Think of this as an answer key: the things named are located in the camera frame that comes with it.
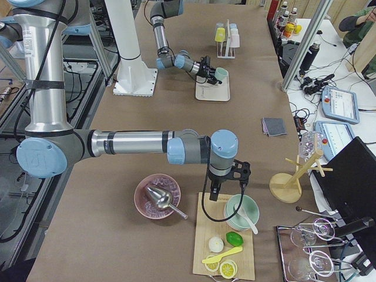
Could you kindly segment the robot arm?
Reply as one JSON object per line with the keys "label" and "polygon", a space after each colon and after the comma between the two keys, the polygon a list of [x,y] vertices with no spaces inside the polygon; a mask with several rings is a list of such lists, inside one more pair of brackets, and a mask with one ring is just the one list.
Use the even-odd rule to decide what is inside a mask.
{"label": "robot arm", "polygon": [[[211,180],[210,200],[216,201],[222,183],[237,180],[241,196],[249,183],[250,164],[236,160],[237,136],[220,129],[211,137],[190,129],[182,131],[101,131],[89,129],[93,121],[83,114],[83,128],[68,122],[63,74],[62,33],[90,34],[89,1],[7,1],[13,7],[15,23],[21,26],[25,54],[30,123],[18,145],[16,159],[29,175],[47,179],[62,174],[68,167],[90,157],[130,153],[165,153],[171,164],[206,164],[206,179]],[[105,1],[106,10],[119,48],[119,94],[152,96],[157,69],[141,59],[130,1]],[[203,78],[211,87],[225,84],[224,70],[212,68],[205,56],[195,62],[180,51],[170,59],[165,39],[164,20],[183,13],[183,1],[156,1],[150,20],[157,43],[158,68],[170,65],[189,75]]]}
{"label": "robot arm", "polygon": [[183,1],[157,1],[150,11],[150,23],[153,27],[157,47],[156,65],[158,69],[177,67],[190,75],[199,76],[205,82],[222,84],[222,78],[216,75],[216,68],[210,66],[210,57],[202,57],[199,61],[190,58],[189,53],[181,50],[174,54],[165,35],[165,19],[181,15],[184,10]]}

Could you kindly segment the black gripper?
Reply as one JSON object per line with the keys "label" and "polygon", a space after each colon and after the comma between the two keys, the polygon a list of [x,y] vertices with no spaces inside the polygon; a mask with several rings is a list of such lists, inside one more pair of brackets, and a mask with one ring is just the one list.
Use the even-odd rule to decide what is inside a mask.
{"label": "black gripper", "polygon": [[201,60],[200,62],[198,62],[198,64],[199,64],[199,70],[197,71],[196,76],[204,78],[206,82],[211,85],[222,84],[222,81],[216,79],[215,77],[216,68],[212,68],[210,66],[209,56],[201,57]]}
{"label": "black gripper", "polygon": [[251,164],[234,159],[232,166],[227,169],[217,169],[209,165],[210,196],[209,200],[216,202],[220,193],[221,185],[227,181],[239,181],[240,187],[248,186],[251,175]]}

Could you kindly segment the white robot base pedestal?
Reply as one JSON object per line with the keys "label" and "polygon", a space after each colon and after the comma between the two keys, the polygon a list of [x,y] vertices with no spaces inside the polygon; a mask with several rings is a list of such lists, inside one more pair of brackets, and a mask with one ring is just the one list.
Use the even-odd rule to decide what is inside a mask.
{"label": "white robot base pedestal", "polygon": [[157,69],[148,68],[142,60],[130,1],[107,0],[105,5],[120,56],[113,93],[153,96]]}

